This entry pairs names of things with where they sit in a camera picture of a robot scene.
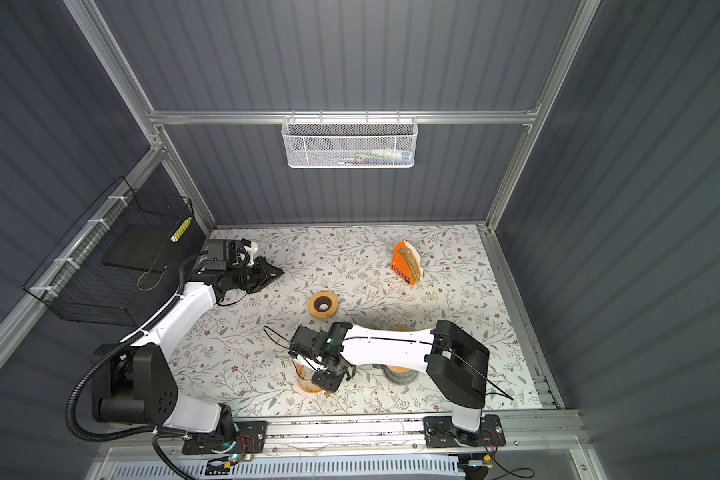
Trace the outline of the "orange glass carafe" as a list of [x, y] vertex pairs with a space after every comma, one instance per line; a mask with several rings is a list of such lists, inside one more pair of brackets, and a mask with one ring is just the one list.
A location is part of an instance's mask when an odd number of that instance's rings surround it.
[[323, 391], [320, 386], [313, 382], [316, 370], [311, 364], [309, 364], [305, 359], [299, 357], [293, 360], [293, 366], [295, 369], [297, 384], [303, 392], [316, 394]]

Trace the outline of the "grey glass carafe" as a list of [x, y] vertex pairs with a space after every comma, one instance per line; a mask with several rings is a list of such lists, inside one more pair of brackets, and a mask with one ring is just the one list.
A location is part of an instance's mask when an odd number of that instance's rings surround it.
[[396, 366], [382, 365], [381, 370], [384, 376], [396, 385], [408, 385], [419, 376], [416, 370]]

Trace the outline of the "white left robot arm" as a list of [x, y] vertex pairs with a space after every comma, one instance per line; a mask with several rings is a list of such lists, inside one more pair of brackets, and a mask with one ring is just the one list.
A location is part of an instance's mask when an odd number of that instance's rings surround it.
[[169, 300], [120, 342], [103, 344], [94, 353], [85, 381], [91, 388], [92, 416], [124, 427], [97, 434], [95, 440], [157, 431], [234, 442], [237, 429], [230, 409], [180, 393], [169, 359], [206, 312], [226, 305], [228, 291], [258, 293], [283, 274], [247, 239], [212, 240], [206, 250], [183, 260]]

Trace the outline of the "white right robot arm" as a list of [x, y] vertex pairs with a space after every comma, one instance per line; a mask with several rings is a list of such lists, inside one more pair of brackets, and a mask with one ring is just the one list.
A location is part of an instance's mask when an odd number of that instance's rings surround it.
[[419, 331], [375, 330], [346, 322], [334, 322], [326, 331], [300, 326], [288, 353], [313, 370], [314, 385], [330, 393], [361, 366], [424, 373], [453, 405], [452, 425], [469, 434], [481, 430], [490, 351], [451, 321], [440, 320]]

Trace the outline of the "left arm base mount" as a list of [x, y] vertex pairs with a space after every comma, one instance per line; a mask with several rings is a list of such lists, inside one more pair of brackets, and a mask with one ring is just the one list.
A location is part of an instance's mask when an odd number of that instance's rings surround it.
[[267, 428], [266, 421], [236, 421], [230, 433], [217, 430], [213, 433], [192, 433], [184, 441], [184, 455], [258, 454], [263, 451]]

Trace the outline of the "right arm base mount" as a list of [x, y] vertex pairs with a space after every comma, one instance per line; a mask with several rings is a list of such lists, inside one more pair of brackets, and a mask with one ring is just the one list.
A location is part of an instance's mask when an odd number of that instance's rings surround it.
[[480, 426], [475, 432], [457, 428], [452, 419], [446, 416], [424, 417], [422, 423], [428, 448], [497, 448], [506, 445], [504, 429], [497, 415], [484, 414], [480, 418]]

